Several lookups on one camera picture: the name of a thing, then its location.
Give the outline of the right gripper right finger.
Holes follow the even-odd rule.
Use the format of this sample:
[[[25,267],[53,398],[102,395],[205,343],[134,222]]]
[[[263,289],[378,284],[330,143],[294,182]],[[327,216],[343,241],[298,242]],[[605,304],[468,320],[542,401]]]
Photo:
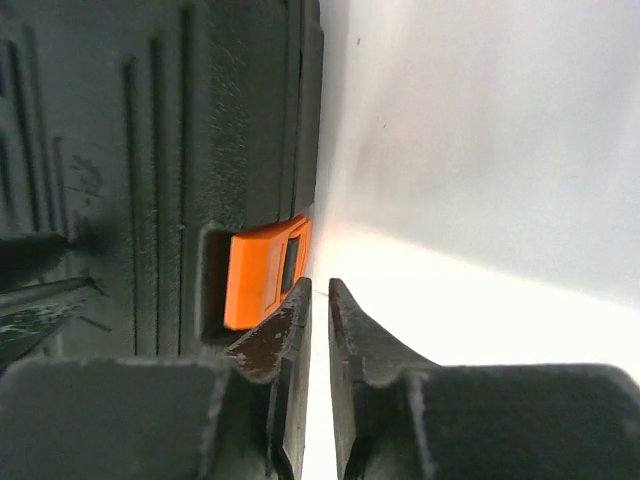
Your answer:
[[[602,364],[441,366],[329,283],[342,479],[635,479],[639,388]]]

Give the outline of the black plastic tool case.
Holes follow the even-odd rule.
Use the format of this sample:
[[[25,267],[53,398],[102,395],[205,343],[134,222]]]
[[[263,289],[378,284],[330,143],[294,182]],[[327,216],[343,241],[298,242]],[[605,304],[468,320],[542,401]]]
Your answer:
[[[86,235],[43,282],[104,294],[30,355],[224,349],[305,270],[316,1],[5,1],[1,238]]]

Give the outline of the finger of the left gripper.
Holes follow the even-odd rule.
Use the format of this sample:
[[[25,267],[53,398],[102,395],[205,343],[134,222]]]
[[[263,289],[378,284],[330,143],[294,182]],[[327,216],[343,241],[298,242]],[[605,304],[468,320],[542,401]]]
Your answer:
[[[102,332],[108,327],[81,312],[104,294],[89,274],[41,280],[71,252],[93,251],[86,235],[70,240],[56,232],[12,233],[1,238],[1,358],[20,360],[72,319]]]

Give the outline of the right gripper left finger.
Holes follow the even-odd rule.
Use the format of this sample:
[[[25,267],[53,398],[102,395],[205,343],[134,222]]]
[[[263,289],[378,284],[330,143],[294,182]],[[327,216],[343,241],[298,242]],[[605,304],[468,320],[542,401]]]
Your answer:
[[[1,358],[5,479],[297,479],[311,282],[209,358]]]

